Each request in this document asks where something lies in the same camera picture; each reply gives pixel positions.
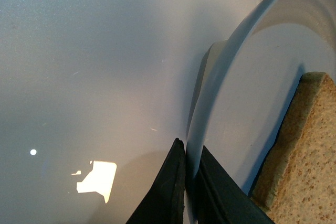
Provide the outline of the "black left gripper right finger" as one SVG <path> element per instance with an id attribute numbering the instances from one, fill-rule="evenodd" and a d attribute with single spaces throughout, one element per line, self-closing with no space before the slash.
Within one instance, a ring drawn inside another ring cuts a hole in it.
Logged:
<path id="1" fill-rule="evenodd" d="M 203 147 L 196 176 L 198 223 L 273 223 Z"/>

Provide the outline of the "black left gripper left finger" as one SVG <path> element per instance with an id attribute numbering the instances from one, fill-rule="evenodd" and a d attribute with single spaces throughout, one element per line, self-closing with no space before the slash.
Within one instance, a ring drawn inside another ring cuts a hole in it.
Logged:
<path id="1" fill-rule="evenodd" d="M 186 158 L 176 138 L 150 190 L 127 223 L 183 223 Z"/>

